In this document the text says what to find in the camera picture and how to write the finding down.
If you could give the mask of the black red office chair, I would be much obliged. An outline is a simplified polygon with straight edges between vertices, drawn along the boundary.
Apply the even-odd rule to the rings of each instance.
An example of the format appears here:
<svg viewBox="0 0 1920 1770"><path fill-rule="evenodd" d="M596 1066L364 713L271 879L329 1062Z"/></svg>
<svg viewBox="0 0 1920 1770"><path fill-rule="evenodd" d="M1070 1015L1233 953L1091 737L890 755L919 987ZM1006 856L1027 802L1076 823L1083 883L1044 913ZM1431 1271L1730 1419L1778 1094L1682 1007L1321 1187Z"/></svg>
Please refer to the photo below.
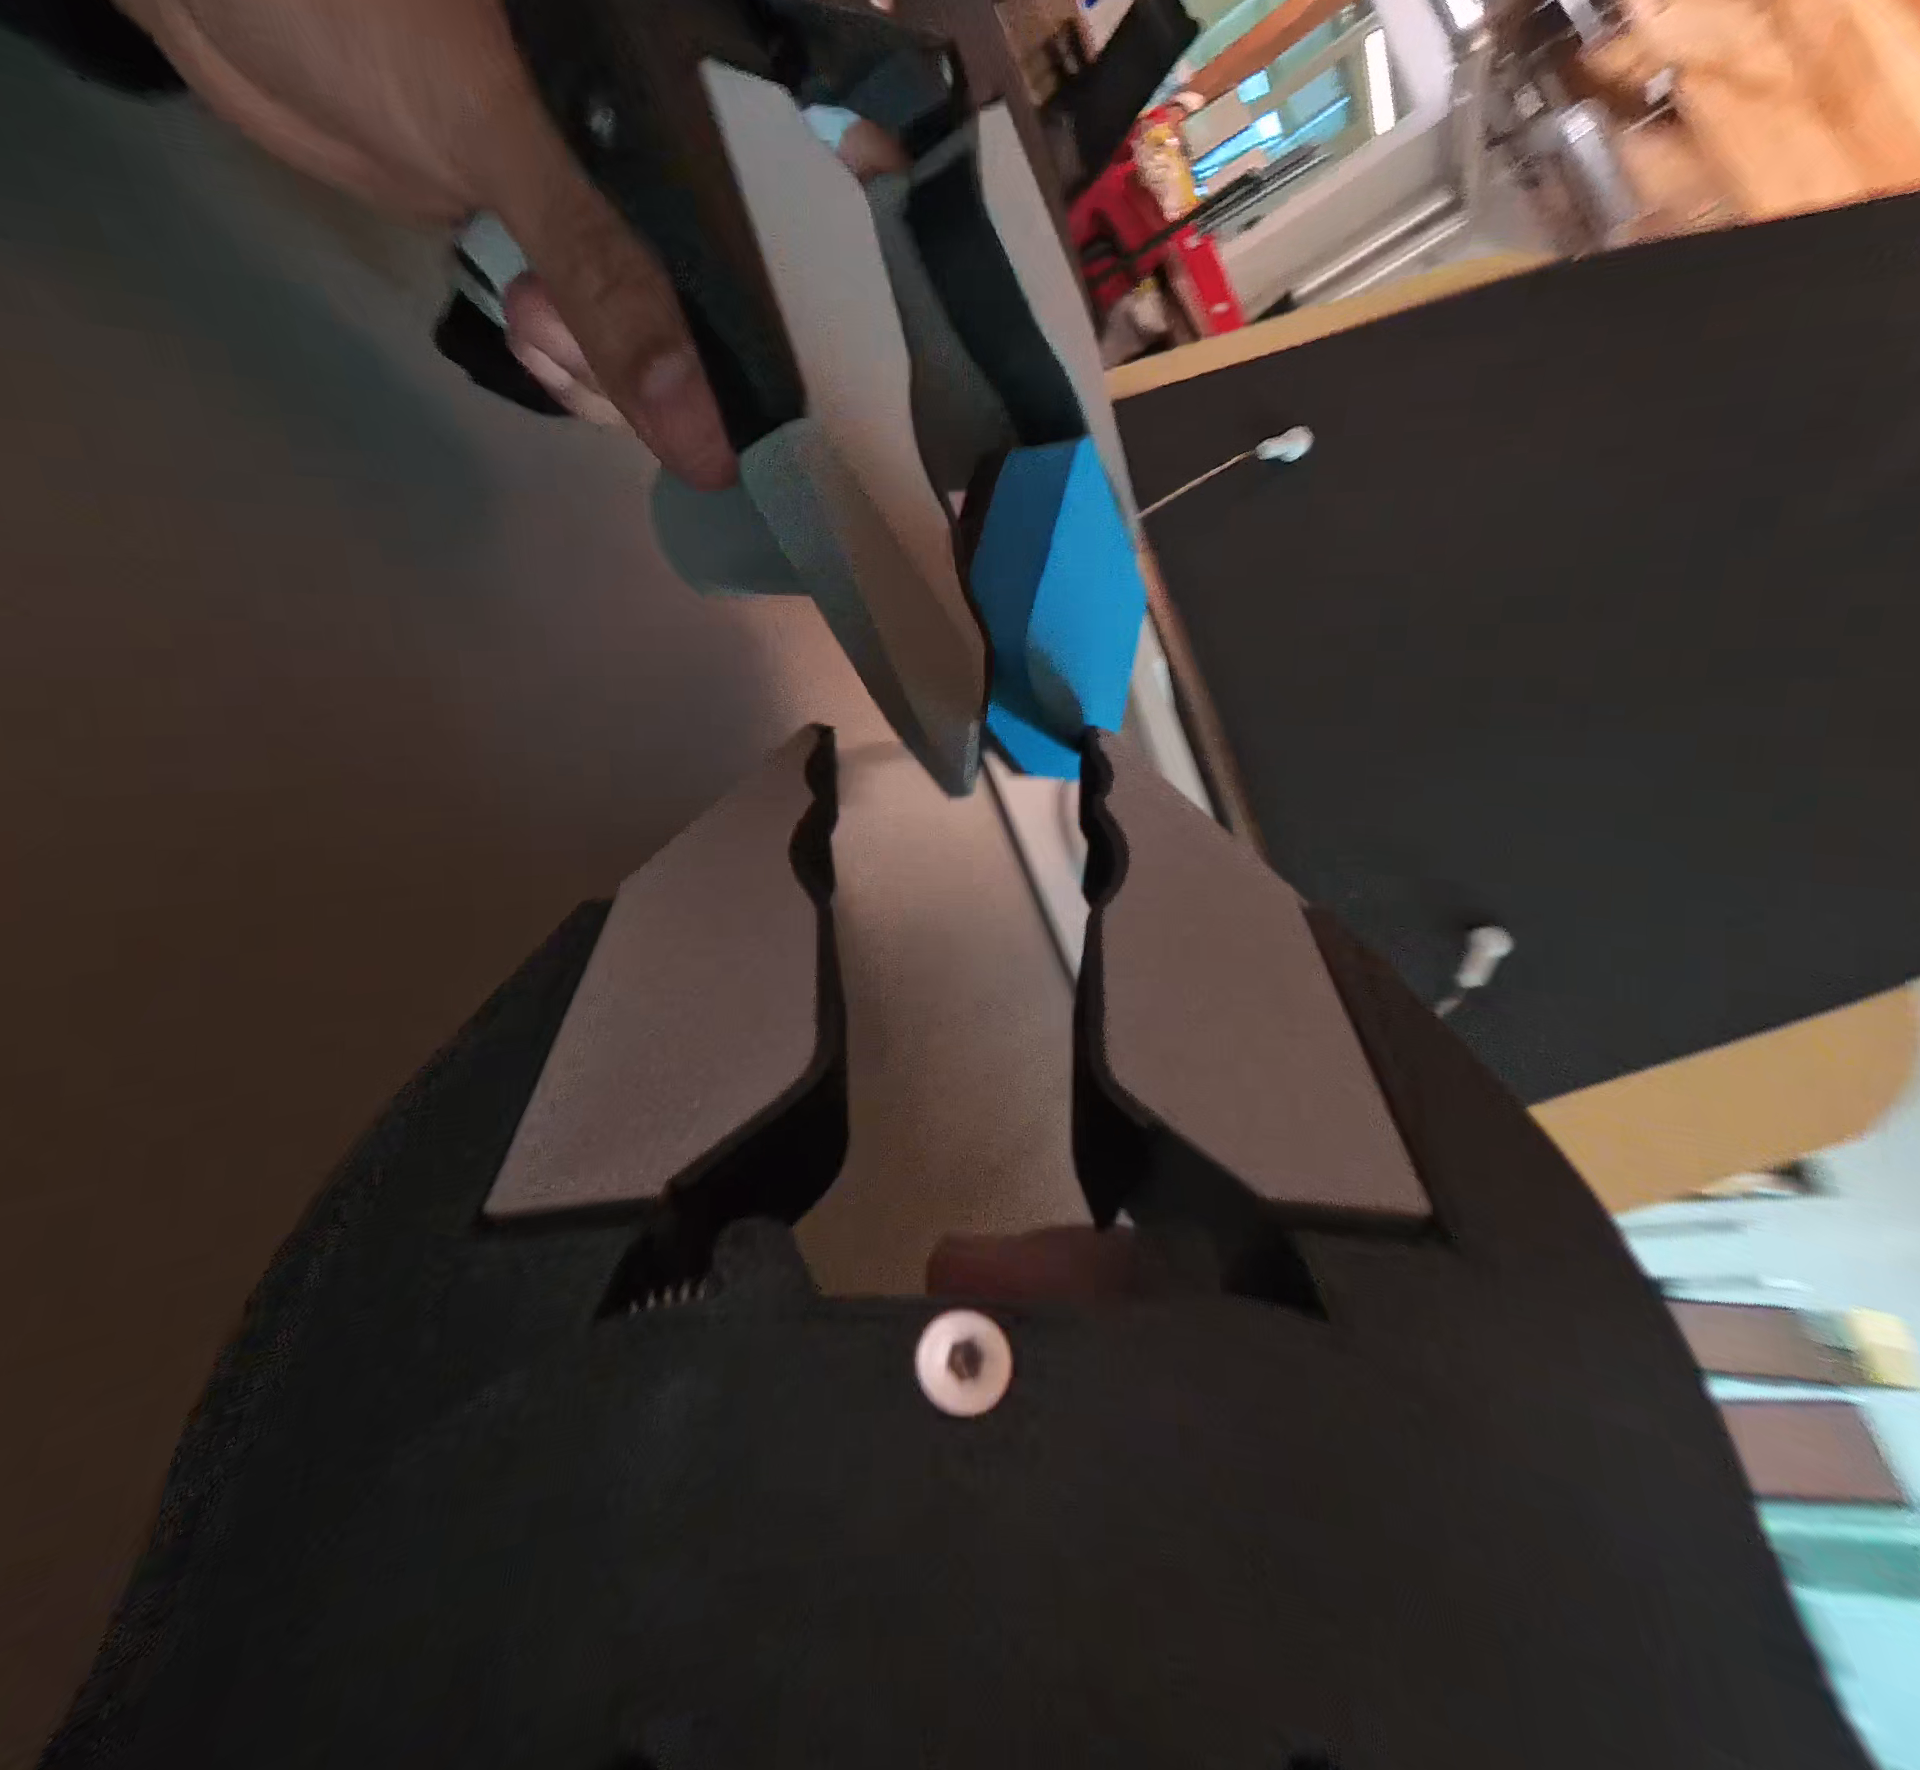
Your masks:
<svg viewBox="0 0 1920 1770"><path fill-rule="evenodd" d="M1070 242L1100 333L1146 296L1161 310L1146 343L1211 341L1250 322L1202 220L1183 137L1193 106L1185 94L1150 106L1112 162L1068 200Z"/></svg>

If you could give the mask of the white-tipped page holder pin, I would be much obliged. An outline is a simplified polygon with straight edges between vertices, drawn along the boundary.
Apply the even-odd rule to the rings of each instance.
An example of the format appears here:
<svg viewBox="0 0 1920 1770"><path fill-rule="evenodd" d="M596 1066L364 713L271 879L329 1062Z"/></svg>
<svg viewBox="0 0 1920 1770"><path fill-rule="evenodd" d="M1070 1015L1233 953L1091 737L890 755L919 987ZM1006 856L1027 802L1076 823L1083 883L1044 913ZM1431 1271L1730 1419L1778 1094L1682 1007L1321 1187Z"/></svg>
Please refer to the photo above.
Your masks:
<svg viewBox="0 0 1920 1770"><path fill-rule="evenodd" d="M1315 447L1315 433L1307 425L1293 425L1278 434L1256 441L1250 447L1220 458L1218 463L1196 472L1185 482L1164 489L1164 493L1140 504L1139 519L1170 509L1190 493L1213 485L1216 480L1243 467L1291 467L1307 461Z"/></svg>
<svg viewBox="0 0 1920 1770"><path fill-rule="evenodd" d="M1510 929L1497 923L1478 923L1468 929L1451 978L1445 991L1433 1002L1437 1017L1451 1017L1466 1004L1479 998L1497 976L1501 964L1513 953Z"/></svg>

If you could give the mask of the black wooden book stand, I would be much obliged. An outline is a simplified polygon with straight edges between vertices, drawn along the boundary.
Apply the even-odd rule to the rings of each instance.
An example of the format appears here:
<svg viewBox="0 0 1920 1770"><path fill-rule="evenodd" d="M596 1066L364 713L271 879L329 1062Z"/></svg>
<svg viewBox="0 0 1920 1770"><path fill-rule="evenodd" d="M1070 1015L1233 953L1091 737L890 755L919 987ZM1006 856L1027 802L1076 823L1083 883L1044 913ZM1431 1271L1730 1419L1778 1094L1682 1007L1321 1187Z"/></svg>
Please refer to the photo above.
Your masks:
<svg viewBox="0 0 1920 1770"><path fill-rule="evenodd" d="M1916 1065L1918 200L1460 267L1114 373L1193 739L1616 1210Z"/></svg>

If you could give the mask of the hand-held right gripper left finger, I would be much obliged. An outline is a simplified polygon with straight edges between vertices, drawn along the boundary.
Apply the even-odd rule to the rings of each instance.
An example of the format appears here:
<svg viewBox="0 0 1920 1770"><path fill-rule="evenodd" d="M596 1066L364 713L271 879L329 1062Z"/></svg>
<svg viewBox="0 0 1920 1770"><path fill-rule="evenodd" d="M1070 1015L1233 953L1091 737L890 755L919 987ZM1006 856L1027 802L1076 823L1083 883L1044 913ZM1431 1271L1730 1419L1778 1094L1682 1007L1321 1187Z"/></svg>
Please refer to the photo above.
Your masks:
<svg viewBox="0 0 1920 1770"><path fill-rule="evenodd" d="M617 886L482 1203L492 1224L685 1211L745 1160L797 1221L848 1151L837 748L804 726Z"/></svg>

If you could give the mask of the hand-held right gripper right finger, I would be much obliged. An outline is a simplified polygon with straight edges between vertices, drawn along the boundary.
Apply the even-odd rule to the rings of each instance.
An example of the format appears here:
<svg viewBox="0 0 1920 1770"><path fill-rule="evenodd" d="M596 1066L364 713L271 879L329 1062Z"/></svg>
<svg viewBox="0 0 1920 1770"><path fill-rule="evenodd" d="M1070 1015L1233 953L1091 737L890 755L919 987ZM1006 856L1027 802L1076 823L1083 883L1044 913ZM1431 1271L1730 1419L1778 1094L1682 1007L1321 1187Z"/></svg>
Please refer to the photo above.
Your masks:
<svg viewBox="0 0 1920 1770"><path fill-rule="evenodd" d="M1303 899L1118 737L1085 737L1077 817L1070 1151L1094 1220L1427 1225Z"/></svg>

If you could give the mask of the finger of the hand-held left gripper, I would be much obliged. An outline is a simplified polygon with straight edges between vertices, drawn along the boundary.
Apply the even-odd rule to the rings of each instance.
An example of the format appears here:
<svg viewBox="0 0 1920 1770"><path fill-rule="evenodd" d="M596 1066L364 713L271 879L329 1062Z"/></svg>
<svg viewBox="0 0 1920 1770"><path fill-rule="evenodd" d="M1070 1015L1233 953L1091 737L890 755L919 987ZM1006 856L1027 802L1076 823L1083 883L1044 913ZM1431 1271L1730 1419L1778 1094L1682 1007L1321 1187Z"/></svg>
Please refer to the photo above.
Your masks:
<svg viewBox="0 0 1920 1770"><path fill-rule="evenodd" d="M662 473L653 533L695 592L808 599L898 742L948 798L965 798L988 648L912 403L915 371L960 348L906 250L906 181L857 180L773 81L718 62L702 64L700 81L802 408L739 441L727 491Z"/></svg>
<svg viewBox="0 0 1920 1770"><path fill-rule="evenodd" d="M979 104L915 166L905 225L1004 441L1091 438L1122 522L1135 527L1087 297L1008 104Z"/></svg>

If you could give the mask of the blue black foam eraser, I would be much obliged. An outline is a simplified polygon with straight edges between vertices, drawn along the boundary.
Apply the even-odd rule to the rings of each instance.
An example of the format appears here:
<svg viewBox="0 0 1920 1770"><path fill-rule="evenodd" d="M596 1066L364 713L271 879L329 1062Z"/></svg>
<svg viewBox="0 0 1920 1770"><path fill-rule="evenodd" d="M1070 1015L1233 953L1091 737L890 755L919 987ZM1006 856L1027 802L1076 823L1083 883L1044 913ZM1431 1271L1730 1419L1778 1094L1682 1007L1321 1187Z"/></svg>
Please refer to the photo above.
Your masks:
<svg viewBox="0 0 1920 1770"><path fill-rule="evenodd" d="M1021 775L1073 783L1085 739L1122 723L1146 619L1135 534L1096 443L986 461L958 545L988 653L986 739Z"/></svg>

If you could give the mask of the person's left hand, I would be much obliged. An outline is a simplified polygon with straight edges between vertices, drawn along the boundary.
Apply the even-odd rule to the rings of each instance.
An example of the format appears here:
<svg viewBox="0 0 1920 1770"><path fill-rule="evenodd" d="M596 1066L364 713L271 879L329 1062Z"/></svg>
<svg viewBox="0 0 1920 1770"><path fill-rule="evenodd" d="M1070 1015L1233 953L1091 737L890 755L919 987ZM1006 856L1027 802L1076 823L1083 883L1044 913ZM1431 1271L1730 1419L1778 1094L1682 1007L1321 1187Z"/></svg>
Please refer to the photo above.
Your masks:
<svg viewBox="0 0 1920 1770"><path fill-rule="evenodd" d="M505 0L108 2L289 168L422 225L496 218L528 265L509 344L533 378L682 482L736 482L671 281L569 150Z"/></svg>

